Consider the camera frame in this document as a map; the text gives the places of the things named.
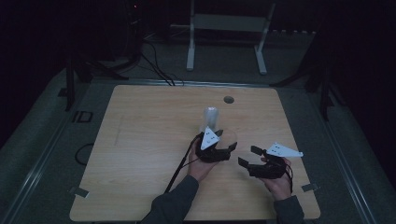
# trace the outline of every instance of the white bracket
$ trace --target white bracket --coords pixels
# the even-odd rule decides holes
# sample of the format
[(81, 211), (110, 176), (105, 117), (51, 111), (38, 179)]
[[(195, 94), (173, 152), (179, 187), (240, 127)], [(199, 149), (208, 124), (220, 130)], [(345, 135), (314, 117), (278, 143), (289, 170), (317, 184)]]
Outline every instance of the white bracket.
[(269, 155), (277, 157), (302, 157), (303, 152), (296, 151), (289, 147), (284, 147), (278, 143), (274, 143), (270, 148), (267, 149)]
[(202, 140), (202, 144), (201, 144), (201, 150), (205, 150), (205, 149), (213, 146), (219, 140), (220, 140), (220, 137), (218, 137), (215, 133), (213, 133), (213, 131), (209, 127), (206, 127), (204, 139)]

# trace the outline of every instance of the gray carpet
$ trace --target gray carpet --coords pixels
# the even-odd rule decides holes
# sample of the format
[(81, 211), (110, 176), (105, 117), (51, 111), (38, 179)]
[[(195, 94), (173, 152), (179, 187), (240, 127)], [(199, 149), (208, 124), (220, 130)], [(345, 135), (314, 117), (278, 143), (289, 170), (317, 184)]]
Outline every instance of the gray carpet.
[[(186, 84), (194, 82), (267, 85), (292, 75), (304, 56), (312, 36), (269, 35), (264, 60), (268, 75), (261, 76), (249, 44), (208, 45), (197, 43), (195, 69), (186, 72), (187, 44), (182, 41), (167, 44), (155, 43), (158, 64), (164, 72), (175, 74)], [(151, 46), (144, 46), (144, 54), (154, 61)], [(32, 195), (21, 207), (14, 223), (73, 223), (68, 217), (74, 196), (68, 191), (79, 185), (84, 166), (75, 161), (76, 151), (93, 143), (106, 111), (111, 92), (117, 84), (140, 82), (158, 84), (158, 76), (139, 66), (124, 72), (130, 81), (115, 81), (96, 74), (92, 84), (77, 84), (78, 99), (71, 112), (64, 112), (65, 99), (57, 96), (64, 87), (64, 72), (48, 85), (34, 108), (0, 151), (0, 195), (3, 212), (11, 207), (24, 178), (35, 165), (48, 143), (54, 143), (47, 166), (43, 167)], [(354, 186), (348, 183), (348, 169), (338, 162), (336, 149), (341, 149), (347, 168), (364, 195), (376, 223), (396, 223), (392, 212), (396, 202), (394, 189), (389, 184), (375, 159), (359, 125), (348, 108), (334, 101), (329, 107), (330, 121), (325, 122), (318, 113), (318, 93), (306, 93), (304, 79), (287, 88), (278, 88), (282, 105), (290, 123), (298, 148), (304, 153), (303, 161), (321, 210), (316, 223), (364, 223), (361, 211), (351, 193)], [(74, 111), (93, 112), (91, 123), (72, 122)], [(59, 126), (64, 128), (57, 132)]]

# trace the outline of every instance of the table hole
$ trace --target table hole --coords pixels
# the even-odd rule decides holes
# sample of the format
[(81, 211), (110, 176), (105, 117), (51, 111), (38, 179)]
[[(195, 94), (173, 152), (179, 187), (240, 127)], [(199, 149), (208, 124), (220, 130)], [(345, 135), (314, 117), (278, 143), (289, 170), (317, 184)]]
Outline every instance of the table hole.
[(226, 104), (232, 104), (233, 101), (234, 101), (234, 99), (233, 99), (232, 96), (224, 96), (224, 102), (225, 102)]

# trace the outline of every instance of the human hand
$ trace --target human hand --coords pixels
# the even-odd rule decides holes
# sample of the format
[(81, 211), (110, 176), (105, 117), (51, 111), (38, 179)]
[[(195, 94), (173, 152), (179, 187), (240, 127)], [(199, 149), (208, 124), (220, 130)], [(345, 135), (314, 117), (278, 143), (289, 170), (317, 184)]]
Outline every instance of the human hand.
[[(283, 158), (285, 163), (288, 165), (286, 167), (286, 172), (290, 171), (291, 162), (285, 158)], [(290, 189), (290, 179), (286, 174), (283, 174), (278, 179), (265, 179), (260, 178), (262, 182), (264, 182), (265, 187), (273, 194), (275, 201), (281, 201), (288, 199), (291, 197), (291, 189)]]
[(219, 162), (207, 163), (201, 161), (197, 157), (197, 155), (195, 154), (195, 150), (200, 150), (197, 149), (199, 140), (199, 138), (196, 139), (195, 142), (192, 144), (191, 152), (189, 155), (189, 171), (187, 172), (187, 174), (194, 177), (196, 180), (198, 180), (198, 182), (201, 182), (207, 176), (207, 174), (209, 174), (212, 168)]

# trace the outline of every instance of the long sleeve shirt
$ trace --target long sleeve shirt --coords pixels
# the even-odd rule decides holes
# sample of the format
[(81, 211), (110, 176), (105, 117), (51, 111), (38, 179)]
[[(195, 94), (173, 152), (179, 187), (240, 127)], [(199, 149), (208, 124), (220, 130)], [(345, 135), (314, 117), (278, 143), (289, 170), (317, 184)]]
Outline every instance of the long sleeve shirt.
[[(198, 181), (186, 175), (175, 189), (154, 199), (150, 212), (143, 218), (141, 224), (183, 223), (198, 187)], [(281, 224), (304, 223), (304, 212), (296, 196), (274, 202), (274, 208)]]

